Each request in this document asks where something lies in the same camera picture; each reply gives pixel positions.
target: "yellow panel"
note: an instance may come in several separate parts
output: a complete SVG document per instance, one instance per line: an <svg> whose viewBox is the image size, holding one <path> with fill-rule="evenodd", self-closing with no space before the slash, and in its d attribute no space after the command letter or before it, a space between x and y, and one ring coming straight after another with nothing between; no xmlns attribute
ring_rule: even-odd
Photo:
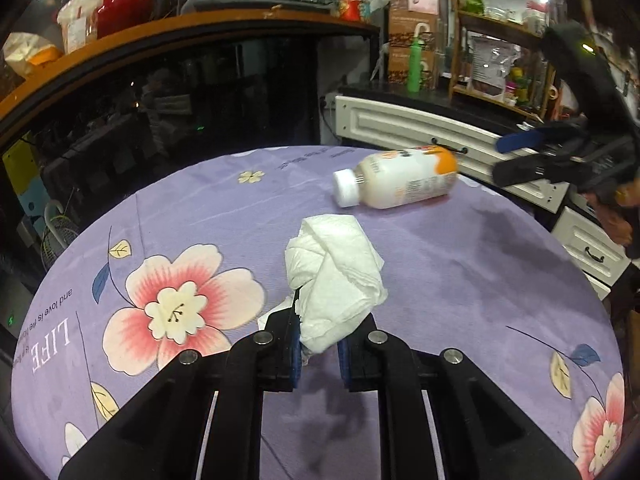
<svg viewBox="0 0 640 480"><path fill-rule="evenodd" d="M31 146L19 140L2 155L2 161L16 195L22 195L34 177L38 167L33 161Z"/></svg>

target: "crumpled tissue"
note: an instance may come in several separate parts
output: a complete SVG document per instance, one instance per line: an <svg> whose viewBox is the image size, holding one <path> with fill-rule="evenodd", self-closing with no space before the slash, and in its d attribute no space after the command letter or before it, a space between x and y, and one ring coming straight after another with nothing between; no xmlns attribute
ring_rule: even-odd
<svg viewBox="0 0 640 480"><path fill-rule="evenodd" d="M284 253L292 290L300 288L296 313L300 342L312 353L324 352L348 336L373 307L386 300L380 270L384 260L351 215L305 218ZM258 318L263 329L272 312L289 308L292 296Z"/></svg>

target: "wooden shelf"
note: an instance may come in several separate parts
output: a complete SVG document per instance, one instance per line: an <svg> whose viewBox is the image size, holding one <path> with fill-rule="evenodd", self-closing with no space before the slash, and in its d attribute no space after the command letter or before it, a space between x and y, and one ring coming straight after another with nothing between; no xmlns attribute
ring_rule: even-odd
<svg viewBox="0 0 640 480"><path fill-rule="evenodd" d="M458 11L460 25L473 32L479 32L493 38L515 43L531 50L537 50L540 37L529 32L525 27L513 22L501 22L479 14Z"/></svg>
<svg viewBox="0 0 640 480"><path fill-rule="evenodd" d="M63 96L119 67L212 40L295 34L377 37L373 25L328 14L273 7L226 8L143 23L89 43L23 82L0 102L0 148L29 120Z"/></svg>
<svg viewBox="0 0 640 480"><path fill-rule="evenodd" d="M487 97L486 95L480 93L480 92L475 92L473 90L467 90L466 88L462 87L462 86L454 86L453 87L453 92L455 94L461 94L461 95L467 95L470 97L473 97L474 99L480 99L482 101L485 101L487 103L491 103L494 104L496 106L502 107L502 108L506 108L507 110L510 110L511 112L520 114L521 116L526 117L527 119L530 119L532 121L535 121L536 123L541 123L542 120L540 119L540 117L538 117L536 114L532 114L529 112L526 112L524 110L521 110L518 107L515 106L509 106L503 102L497 101L495 99L491 99L490 97Z"/></svg>

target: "green bottle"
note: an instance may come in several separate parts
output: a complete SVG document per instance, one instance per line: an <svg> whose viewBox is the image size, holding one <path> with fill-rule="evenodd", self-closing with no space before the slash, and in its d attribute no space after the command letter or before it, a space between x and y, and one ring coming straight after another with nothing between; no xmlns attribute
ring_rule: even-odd
<svg viewBox="0 0 640 480"><path fill-rule="evenodd" d="M422 77L422 45L424 41L414 36L414 42L409 47L409 73L406 78L406 89L409 92L420 91Z"/></svg>

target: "blue gripper pad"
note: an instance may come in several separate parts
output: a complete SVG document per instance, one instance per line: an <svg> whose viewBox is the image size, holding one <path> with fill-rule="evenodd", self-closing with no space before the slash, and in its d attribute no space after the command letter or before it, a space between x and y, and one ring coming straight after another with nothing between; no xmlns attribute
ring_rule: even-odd
<svg viewBox="0 0 640 480"><path fill-rule="evenodd" d="M338 362L340 363L340 377L344 383L344 387L348 388L351 384L351 370L349 368L349 345L347 338L338 341Z"/></svg>
<svg viewBox="0 0 640 480"><path fill-rule="evenodd" d="M498 153L509 153L522 148L535 148L543 141L544 135L537 130L522 131L500 137L495 141L495 150Z"/></svg>
<svg viewBox="0 0 640 480"><path fill-rule="evenodd" d="M302 345L300 344L300 324L293 325L291 333L291 383L298 387L300 374L302 373Z"/></svg>

